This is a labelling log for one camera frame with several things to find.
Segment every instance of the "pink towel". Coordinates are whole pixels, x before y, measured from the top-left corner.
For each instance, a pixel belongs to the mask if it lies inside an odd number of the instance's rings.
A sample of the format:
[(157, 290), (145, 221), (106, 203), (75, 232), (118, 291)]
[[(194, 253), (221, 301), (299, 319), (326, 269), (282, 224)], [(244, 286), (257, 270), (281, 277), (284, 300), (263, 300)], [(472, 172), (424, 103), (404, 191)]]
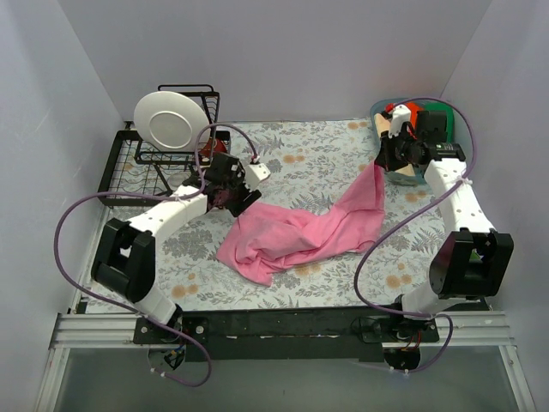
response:
[(366, 251), (385, 217), (384, 196), (383, 169), (371, 163), (326, 215), (254, 203), (234, 222), (217, 258), (246, 279), (270, 286), (274, 272)]

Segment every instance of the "floral mat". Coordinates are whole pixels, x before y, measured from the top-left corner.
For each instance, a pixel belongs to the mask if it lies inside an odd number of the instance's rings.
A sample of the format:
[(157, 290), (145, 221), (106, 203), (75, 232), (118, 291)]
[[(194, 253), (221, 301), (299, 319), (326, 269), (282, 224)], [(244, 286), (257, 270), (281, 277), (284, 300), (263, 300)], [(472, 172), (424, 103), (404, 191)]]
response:
[[(271, 171), (260, 190), (261, 202), (316, 214), (329, 210), (347, 187), (373, 161), (378, 147), (371, 121), (283, 122), (239, 124), (250, 134)], [(250, 158), (244, 139), (232, 133), (232, 154)], [(383, 231), (428, 204), (427, 185), (385, 183), (386, 217)], [(111, 217), (128, 219), (140, 208), (115, 208)], [(270, 288), (256, 285), (215, 259), (215, 253), (234, 219), (216, 210), (191, 221), (168, 239), (157, 256), (157, 284), (184, 310), (229, 310), (276, 307), (350, 306), (359, 304), (353, 274), (361, 258), (345, 253), (273, 275)], [(443, 242), (438, 210), (422, 215), (390, 237), (362, 269), (363, 295), (387, 304), (426, 279), (435, 251)], [(117, 298), (93, 284), (94, 292)], [(121, 309), (90, 300), (88, 313)]]

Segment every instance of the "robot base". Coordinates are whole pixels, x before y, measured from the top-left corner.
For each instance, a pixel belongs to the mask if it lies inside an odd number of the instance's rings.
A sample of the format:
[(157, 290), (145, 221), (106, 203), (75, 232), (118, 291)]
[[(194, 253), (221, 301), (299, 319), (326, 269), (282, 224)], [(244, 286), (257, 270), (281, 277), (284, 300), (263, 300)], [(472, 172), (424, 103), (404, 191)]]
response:
[[(202, 343), (216, 360), (359, 359), (383, 362), (383, 342), (403, 342), (421, 330), (438, 342), (433, 321), (390, 317), (367, 306), (250, 311), (180, 312), (174, 324)], [(175, 336), (139, 319), (135, 344), (178, 346)], [(186, 361), (203, 361), (188, 345)]]

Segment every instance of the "black wire rack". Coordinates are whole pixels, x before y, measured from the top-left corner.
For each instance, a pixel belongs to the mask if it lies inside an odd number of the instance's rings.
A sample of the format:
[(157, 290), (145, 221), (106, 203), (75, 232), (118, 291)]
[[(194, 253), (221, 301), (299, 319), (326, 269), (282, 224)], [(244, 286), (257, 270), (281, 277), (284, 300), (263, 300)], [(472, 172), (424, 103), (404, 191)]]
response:
[[(162, 84), (158, 89), (181, 93), (193, 99), (205, 111), (210, 124), (216, 123), (220, 95), (208, 84)], [(114, 138), (98, 191), (123, 191), (156, 196), (170, 196), (183, 180), (194, 171), (194, 152), (160, 151), (144, 142), (127, 122), (126, 130), (120, 130)], [(216, 140), (222, 141), (230, 152), (231, 136), (227, 130), (210, 132), (210, 156)], [(154, 206), (158, 201), (127, 198), (124, 195), (101, 197), (101, 202), (115, 206)]]

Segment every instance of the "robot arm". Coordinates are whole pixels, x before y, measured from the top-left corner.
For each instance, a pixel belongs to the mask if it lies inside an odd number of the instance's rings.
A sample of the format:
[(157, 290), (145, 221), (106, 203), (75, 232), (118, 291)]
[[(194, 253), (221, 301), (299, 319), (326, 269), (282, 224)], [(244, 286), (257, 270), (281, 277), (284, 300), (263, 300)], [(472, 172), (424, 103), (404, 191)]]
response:
[[(426, 167), (425, 182), (436, 197), (441, 197), (462, 179), (465, 172), (465, 155), (461, 147), (428, 142), (431, 130), (412, 132), (409, 110), (405, 106), (395, 107), (393, 115), (389, 133), (381, 137), (382, 147), (376, 164), (387, 171), (408, 164)], [(431, 122), (429, 112), (419, 112), (418, 119), (420, 115), (423, 124), (439, 123), (440, 113), (433, 113), (435, 120)], [(470, 184), (460, 185), (439, 204), (439, 209), (447, 238), (431, 262), (429, 280), (400, 298), (405, 312), (436, 314), (464, 300), (495, 295), (513, 251), (512, 238), (496, 231), (479, 206)]]
[[(216, 152), (204, 173), (204, 192), (188, 200), (159, 203), (128, 221), (110, 219), (103, 228), (92, 266), (92, 278), (120, 294), (139, 312), (173, 326), (181, 311), (154, 284), (158, 248), (174, 232), (212, 208), (229, 209), (238, 216), (261, 193), (257, 187), (270, 176), (262, 163), (243, 167), (229, 154)], [(173, 193), (196, 193), (200, 178), (195, 173)]]

